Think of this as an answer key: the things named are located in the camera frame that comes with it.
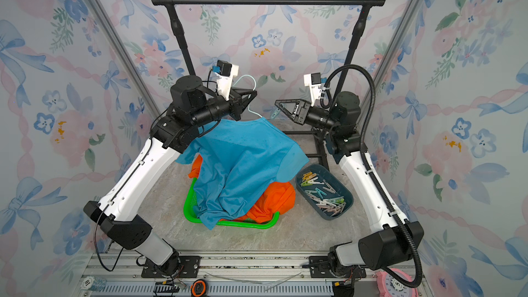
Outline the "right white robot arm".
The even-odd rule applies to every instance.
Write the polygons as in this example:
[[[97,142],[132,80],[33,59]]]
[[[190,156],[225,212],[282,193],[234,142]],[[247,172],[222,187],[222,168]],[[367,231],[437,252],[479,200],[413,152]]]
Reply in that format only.
[[[353,274],[357,268],[383,270],[406,287],[418,287],[423,269],[417,248],[424,230],[397,207],[375,171],[364,142],[366,129],[357,128],[359,97],[340,92],[329,109],[302,99],[277,100],[275,105],[296,124],[324,133],[328,152],[351,181],[367,214],[370,235],[331,247],[329,269],[336,276]]]

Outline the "teal t-shirt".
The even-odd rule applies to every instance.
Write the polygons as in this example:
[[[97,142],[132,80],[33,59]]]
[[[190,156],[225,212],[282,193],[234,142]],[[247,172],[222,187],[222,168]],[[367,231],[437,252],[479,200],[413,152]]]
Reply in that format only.
[[[194,186],[196,216],[207,229],[246,215],[271,183],[288,183],[309,162],[301,147],[265,118],[203,127],[178,164],[203,162]]]

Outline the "dark teal clothespin bin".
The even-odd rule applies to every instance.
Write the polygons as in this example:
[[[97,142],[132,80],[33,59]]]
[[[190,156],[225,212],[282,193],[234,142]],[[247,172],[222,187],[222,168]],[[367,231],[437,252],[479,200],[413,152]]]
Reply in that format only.
[[[297,174],[295,181],[301,195],[327,221],[341,217],[353,206],[351,191],[324,166],[307,166]]]

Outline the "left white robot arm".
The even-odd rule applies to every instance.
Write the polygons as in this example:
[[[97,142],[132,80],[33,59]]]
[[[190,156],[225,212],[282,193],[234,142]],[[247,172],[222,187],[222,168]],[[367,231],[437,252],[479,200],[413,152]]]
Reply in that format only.
[[[255,90],[232,87],[225,77],[218,79],[216,90],[204,86],[198,76],[181,77],[170,89],[173,101],[151,127],[140,154],[100,201],[84,207],[97,229],[123,249],[141,254],[165,276],[180,270],[179,253],[138,215],[139,207],[168,166],[209,132],[207,124],[216,127],[228,115],[240,120],[257,96]]]

